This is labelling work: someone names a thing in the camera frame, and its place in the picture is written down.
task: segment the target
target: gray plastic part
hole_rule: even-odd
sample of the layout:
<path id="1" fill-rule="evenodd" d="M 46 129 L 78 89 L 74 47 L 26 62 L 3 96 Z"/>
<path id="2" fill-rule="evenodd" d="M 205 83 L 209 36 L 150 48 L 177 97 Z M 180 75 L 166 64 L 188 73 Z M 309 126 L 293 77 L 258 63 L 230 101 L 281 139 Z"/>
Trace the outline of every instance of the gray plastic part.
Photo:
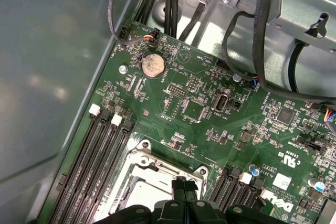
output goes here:
<path id="1" fill-rule="evenodd" d="M 125 20 L 139 0 L 115 2 Z M 0 0 L 0 223 L 40 212 L 113 43 L 107 3 Z"/>

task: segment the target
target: cable bundle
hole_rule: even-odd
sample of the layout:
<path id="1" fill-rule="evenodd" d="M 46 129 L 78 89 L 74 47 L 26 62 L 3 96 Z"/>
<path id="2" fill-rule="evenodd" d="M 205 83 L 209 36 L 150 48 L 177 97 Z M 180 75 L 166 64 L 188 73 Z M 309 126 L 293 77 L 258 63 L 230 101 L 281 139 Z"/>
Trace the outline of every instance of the cable bundle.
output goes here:
<path id="1" fill-rule="evenodd" d="M 164 9 L 164 33 L 176 38 L 179 0 L 166 0 Z"/>

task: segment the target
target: chip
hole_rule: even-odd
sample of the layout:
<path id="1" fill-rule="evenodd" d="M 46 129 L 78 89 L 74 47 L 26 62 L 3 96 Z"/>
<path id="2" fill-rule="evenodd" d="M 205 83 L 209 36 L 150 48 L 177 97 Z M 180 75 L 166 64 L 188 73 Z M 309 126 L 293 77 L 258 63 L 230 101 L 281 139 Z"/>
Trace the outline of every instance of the chip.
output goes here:
<path id="1" fill-rule="evenodd" d="M 285 125 L 289 125 L 292 118 L 293 118 L 293 112 L 281 109 L 277 120 Z"/>
<path id="2" fill-rule="evenodd" d="M 252 134 L 248 133 L 248 132 L 244 132 L 242 135 L 241 135 L 241 139 L 246 141 L 246 142 L 249 142 L 252 138 Z"/>
<path id="3" fill-rule="evenodd" d="M 322 193 L 319 193 L 314 188 L 310 188 L 309 191 L 307 192 L 307 196 L 312 200 L 319 201 L 320 197 L 322 196 Z"/>
<path id="4" fill-rule="evenodd" d="M 307 205 L 308 201 L 306 201 L 305 199 L 301 199 L 299 202 L 299 207 L 305 208 Z"/>

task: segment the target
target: electrolytic capacitor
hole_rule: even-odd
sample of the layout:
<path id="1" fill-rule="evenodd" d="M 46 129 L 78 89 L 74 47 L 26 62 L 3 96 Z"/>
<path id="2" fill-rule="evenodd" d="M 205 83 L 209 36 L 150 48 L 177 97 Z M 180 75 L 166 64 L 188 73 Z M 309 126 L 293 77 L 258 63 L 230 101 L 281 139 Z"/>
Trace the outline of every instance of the electrolytic capacitor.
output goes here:
<path id="1" fill-rule="evenodd" d="M 320 193 L 324 191 L 324 183 L 318 178 L 310 178 L 308 180 L 308 185 Z"/>
<path id="2" fill-rule="evenodd" d="M 259 176 L 259 174 L 260 174 L 260 170 L 259 170 L 258 166 L 256 166 L 256 165 L 250 165 L 248 167 L 248 170 L 255 177 Z"/>

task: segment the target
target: integrated circuit chip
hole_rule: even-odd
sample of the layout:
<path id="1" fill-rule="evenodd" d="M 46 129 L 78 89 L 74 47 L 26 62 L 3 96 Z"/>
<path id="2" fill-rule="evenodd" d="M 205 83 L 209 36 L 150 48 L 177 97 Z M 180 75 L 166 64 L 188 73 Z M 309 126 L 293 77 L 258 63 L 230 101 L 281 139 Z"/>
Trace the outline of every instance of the integrated circuit chip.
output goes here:
<path id="1" fill-rule="evenodd" d="M 249 142 L 252 138 L 252 135 L 251 133 L 248 133 L 248 132 L 244 132 L 242 135 L 241 135 L 241 139 L 246 141 L 246 142 Z"/>
<path id="2" fill-rule="evenodd" d="M 292 121 L 293 115 L 294 115 L 293 112 L 286 109 L 281 109 L 277 117 L 277 120 L 285 125 L 289 125 L 290 122 Z"/>

